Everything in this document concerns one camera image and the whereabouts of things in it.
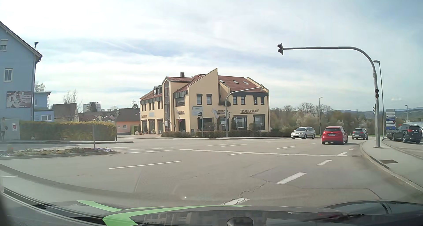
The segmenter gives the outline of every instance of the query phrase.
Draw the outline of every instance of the windshield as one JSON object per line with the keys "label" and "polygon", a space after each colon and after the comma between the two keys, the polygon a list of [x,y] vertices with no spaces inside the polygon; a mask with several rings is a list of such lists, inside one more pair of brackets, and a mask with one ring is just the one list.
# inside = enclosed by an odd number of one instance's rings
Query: windshield
{"label": "windshield", "polygon": [[45,202],[66,217],[122,206],[148,213],[118,217],[155,226],[227,226],[189,207],[295,217],[285,208],[423,203],[422,11],[422,0],[0,0],[6,215]]}

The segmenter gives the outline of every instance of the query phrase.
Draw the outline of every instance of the road sign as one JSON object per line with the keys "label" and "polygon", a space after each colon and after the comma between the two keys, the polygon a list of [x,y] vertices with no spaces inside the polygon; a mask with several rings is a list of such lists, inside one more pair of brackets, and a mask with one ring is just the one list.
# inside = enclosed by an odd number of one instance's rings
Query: road sign
{"label": "road sign", "polygon": [[199,112],[203,112],[203,106],[193,106],[191,110],[191,115],[198,115]]}

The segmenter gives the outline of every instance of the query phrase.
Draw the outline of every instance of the beige building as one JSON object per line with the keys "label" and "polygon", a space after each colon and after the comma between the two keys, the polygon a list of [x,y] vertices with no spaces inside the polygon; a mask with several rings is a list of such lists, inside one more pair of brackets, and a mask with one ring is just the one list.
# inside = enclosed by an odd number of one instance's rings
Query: beige building
{"label": "beige building", "polygon": [[[261,84],[247,77],[207,74],[165,77],[161,85],[140,98],[143,132],[225,130],[225,98],[228,93]],[[269,90],[257,88],[228,98],[229,129],[269,131]],[[202,112],[203,122],[199,117]]]}

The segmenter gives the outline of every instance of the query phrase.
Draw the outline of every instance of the red car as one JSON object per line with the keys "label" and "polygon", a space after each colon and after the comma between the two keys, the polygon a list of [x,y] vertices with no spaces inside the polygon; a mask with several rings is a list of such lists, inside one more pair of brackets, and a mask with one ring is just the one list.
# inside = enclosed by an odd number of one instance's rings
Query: red car
{"label": "red car", "polygon": [[348,143],[348,134],[342,126],[328,126],[323,131],[321,143]]}

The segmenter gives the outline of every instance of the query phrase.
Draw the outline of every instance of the hedge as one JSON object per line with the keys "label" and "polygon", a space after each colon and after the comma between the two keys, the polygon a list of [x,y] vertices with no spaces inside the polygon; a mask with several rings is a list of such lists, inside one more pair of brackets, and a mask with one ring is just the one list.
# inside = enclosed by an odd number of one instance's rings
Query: hedge
{"label": "hedge", "polygon": [[[272,130],[270,132],[251,130],[230,130],[228,137],[289,137],[295,129]],[[191,135],[189,132],[163,132],[162,137],[202,137],[201,132]],[[225,131],[204,131],[204,137],[226,137]]]}
{"label": "hedge", "polygon": [[105,122],[42,122],[20,121],[22,140],[92,140],[93,125],[98,141],[113,141],[116,138],[116,126]]}

